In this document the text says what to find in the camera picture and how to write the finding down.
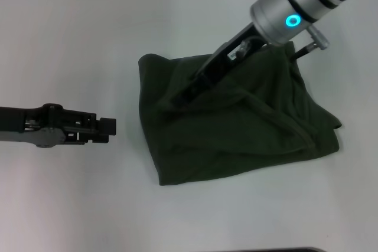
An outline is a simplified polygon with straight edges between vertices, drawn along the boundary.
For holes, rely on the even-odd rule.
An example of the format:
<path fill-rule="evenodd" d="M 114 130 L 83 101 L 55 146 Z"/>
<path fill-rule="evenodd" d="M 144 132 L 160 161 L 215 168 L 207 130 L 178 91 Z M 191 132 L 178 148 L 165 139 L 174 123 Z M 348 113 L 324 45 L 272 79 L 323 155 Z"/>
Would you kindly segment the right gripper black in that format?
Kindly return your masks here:
<path fill-rule="evenodd" d="M 174 106 L 184 107 L 211 90 L 228 72 L 267 43 L 258 33 L 254 23 L 250 23 L 218 48 L 195 72 L 189 85 L 174 97 Z"/>

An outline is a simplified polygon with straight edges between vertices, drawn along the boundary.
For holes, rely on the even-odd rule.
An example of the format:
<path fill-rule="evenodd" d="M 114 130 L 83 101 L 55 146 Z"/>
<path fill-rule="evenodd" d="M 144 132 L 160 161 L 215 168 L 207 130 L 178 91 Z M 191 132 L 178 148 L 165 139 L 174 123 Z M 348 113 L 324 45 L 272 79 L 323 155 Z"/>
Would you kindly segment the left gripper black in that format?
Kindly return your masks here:
<path fill-rule="evenodd" d="M 63 110 L 59 104 L 34 109 L 1 107 L 2 142 L 52 148 L 62 144 L 108 143 L 109 135 L 115 134 L 116 119 L 97 119 L 95 113 Z"/>

